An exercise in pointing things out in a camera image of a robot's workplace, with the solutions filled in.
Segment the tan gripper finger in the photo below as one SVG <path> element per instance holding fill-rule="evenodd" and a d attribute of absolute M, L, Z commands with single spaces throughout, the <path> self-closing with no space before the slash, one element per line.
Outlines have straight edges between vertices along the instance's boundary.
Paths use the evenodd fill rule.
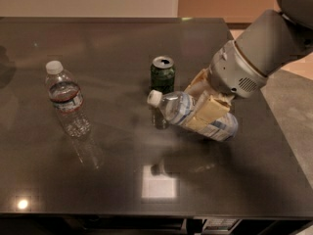
<path fill-rule="evenodd" d="M 231 103 L 226 96 L 213 96 L 204 91 L 196 102 L 190 115 L 186 118 L 184 126 L 199 132 L 215 120 L 226 115 L 231 108 Z"/>
<path fill-rule="evenodd" d="M 210 95 L 215 94 L 216 91 L 211 86 L 209 79 L 208 69 L 202 69 L 187 86 L 185 92 L 193 97 L 200 97 L 204 91 Z"/>

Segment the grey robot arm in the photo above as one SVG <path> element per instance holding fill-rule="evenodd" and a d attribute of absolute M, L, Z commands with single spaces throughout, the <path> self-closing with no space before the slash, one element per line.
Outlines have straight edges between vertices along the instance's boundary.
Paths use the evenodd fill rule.
<path fill-rule="evenodd" d="M 265 11 L 237 39 L 214 54 L 186 88 L 196 98 L 183 126 L 201 134 L 225 116 L 235 98 L 248 98 L 276 70 L 312 52 L 313 0 L 277 0 L 278 12 Z"/>

